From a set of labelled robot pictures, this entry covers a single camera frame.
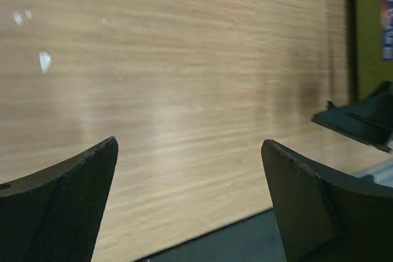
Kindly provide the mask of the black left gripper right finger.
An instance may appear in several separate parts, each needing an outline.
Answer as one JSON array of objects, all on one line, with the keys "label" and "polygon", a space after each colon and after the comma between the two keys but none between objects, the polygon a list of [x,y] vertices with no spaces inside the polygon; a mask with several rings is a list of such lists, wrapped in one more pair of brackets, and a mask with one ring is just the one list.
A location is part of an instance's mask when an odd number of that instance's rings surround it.
[{"label": "black left gripper right finger", "polygon": [[392,188],[267,139],[263,168],[287,261],[392,261]]}]

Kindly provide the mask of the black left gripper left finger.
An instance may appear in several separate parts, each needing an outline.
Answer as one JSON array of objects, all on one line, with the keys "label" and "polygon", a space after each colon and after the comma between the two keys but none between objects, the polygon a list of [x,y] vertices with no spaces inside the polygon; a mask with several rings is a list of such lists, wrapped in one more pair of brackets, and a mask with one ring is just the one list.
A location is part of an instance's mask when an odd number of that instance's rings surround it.
[{"label": "black left gripper left finger", "polygon": [[1,184],[1,261],[91,261],[117,164],[109,137]]}]

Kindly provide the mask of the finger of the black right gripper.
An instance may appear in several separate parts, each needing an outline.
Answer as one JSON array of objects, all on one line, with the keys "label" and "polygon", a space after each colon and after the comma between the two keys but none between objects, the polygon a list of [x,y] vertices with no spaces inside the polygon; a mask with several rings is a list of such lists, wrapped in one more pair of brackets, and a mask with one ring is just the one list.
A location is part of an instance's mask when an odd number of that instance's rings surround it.
[{"label": "finger of the black right gripper", "polygon": [[384,152],[392,151],[392,82],[382,82],[372,94],[357,102],[313,115],[311,121]]}]

